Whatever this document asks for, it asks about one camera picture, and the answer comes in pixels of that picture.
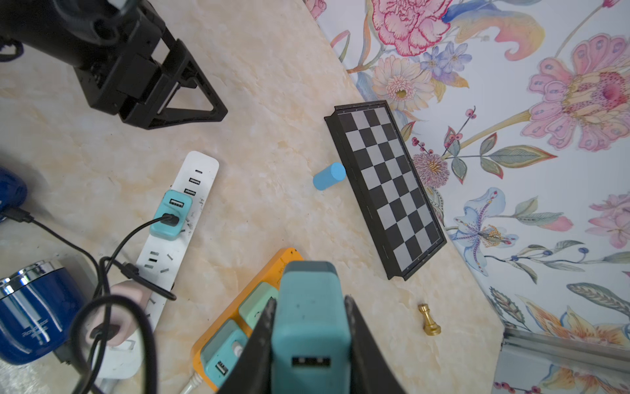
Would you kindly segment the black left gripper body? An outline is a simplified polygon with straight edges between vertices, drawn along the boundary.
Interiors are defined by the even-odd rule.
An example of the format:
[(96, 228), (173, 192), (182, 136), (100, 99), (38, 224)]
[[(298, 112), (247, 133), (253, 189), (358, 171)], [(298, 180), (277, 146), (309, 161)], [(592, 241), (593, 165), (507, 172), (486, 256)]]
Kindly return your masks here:
[(148, 1), (108, 1), (88, 11), (85, 38), (96, 46), (75, 70), (91, 108), (118, 116), (157, 116), (177, 90), (177, 40)]

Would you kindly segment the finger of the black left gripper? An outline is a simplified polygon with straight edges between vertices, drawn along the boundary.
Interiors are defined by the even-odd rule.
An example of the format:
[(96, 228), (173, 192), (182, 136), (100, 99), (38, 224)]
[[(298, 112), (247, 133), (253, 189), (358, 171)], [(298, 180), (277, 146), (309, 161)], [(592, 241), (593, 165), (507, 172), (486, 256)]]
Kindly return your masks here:
[(122, 85), (128, 97), (121, 120), (146, 130), (222, 121), (228, 109), (190, 50), (180, 39), (167, 48), (161, 62), (135, 60), (133, 75)]

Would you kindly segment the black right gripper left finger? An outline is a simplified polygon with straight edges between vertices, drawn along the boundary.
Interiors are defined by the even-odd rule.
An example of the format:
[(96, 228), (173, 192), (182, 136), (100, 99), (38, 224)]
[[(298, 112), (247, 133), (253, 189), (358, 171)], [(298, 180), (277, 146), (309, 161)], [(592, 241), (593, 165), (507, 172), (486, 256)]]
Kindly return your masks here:
[(218, 394), (272, 392), (272, 330), (276, 308), (275, 299), (267, 302), (241, 357)]

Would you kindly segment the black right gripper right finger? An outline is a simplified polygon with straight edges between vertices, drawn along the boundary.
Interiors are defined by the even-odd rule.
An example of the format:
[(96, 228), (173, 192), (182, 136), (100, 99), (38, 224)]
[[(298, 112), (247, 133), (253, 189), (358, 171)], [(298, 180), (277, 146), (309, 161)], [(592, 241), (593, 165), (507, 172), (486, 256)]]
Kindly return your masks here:
[(405, 393), (390, 370), (359, 307), (350, 295), (344, 299), (351, 335), (351, 393)]

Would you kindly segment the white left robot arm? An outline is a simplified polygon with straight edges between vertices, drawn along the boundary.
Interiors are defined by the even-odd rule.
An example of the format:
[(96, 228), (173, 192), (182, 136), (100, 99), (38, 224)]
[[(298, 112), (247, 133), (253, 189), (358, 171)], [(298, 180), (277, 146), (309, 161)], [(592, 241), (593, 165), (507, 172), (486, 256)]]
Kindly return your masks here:
[(148, 1), (3, 1), (2, 54), (29, 46), (72, 66), (90, 108), (145, 130), (220, 122), (228, 110)]

